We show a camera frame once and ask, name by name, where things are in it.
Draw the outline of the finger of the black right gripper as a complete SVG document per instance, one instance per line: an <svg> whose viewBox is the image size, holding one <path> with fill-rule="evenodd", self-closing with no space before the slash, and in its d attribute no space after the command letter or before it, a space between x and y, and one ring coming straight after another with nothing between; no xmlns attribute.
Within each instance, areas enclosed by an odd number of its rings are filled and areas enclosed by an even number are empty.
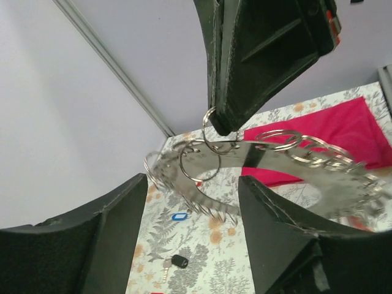
<svg viewBox="0 0 392 294"><path fill-rule="evenodd" d="M222 3L214 0L194 0L194 5L206 51L208 106L214 107L221 67Z"/></svg>
<svg viewBox="0 0 392 294"><path fill-rule="evenodd" d="M279 91L331 53L334 1L219 1L214 24L214 127L237 131Z"/></svg>

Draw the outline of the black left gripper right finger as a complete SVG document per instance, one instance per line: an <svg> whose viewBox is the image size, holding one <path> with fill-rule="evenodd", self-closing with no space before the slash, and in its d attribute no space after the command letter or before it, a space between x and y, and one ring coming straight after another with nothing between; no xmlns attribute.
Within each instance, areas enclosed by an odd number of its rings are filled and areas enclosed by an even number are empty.
<svg viewBox="0 0 392 294"><path fill-rule="evenodd" d="M391 232L330 221L251 176L238 198L257 293L391 292Z"/></svg>

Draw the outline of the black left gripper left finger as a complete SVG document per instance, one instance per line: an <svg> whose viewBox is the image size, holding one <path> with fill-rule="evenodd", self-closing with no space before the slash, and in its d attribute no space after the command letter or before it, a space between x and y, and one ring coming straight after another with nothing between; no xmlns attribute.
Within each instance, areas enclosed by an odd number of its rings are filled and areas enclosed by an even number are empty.
<svg viewBox="0 0 392 294"><path fill-rule="evenodd" d="M148 191L137 174L37 225L1 230L2 293L124 293Z"/></svg>

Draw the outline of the black car key fob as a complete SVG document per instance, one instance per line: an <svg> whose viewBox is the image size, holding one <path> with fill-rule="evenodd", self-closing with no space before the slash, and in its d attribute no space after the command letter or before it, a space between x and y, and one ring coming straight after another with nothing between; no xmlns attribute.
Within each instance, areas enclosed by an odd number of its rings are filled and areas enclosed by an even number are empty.
<svg viewBox="0 0 392 294"><path fill-rule="evenodd" d="M168 277L168 272L169 269L172 265L177 266L178 268L184 269L188 266L189 260L185 257L182 257L178 254L172 255L171 257L168 257L164 260L163 262L163 276L162 276L162 281L161 283L164 284L167 280Z"/></svg>

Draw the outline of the blue key tag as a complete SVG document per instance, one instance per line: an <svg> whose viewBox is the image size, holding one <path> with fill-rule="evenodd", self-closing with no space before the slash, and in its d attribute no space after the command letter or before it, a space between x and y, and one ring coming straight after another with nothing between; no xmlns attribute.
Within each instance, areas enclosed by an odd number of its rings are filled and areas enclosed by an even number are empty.
<svg viewBox="0 0 392 294"><path fill-rule="evenodd" d="M173 221L184 221L188 218L187 213L174 213L171 217Z"/></svg>

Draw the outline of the large silver keyring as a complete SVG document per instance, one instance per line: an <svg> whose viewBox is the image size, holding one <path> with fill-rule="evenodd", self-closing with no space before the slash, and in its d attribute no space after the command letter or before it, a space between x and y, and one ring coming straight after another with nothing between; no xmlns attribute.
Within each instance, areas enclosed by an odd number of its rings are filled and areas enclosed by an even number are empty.
<svg viewBox="0 0 392 294"><path fill-rule="evenodd" d="M391 197L391 184L371 173L371 168L391 163L391 146L368 147L358 141L350 150L295 130L269 130L253 140L184 140L156 154L147 167L149 179L159 189L169 189L188 207L221 220L235 221L238 206L222 202L200 190L226 168L242 168L268 187L301 181L319 190L309 211L331 220L346 219L365 229L367 217L377 217Z"/></svg>

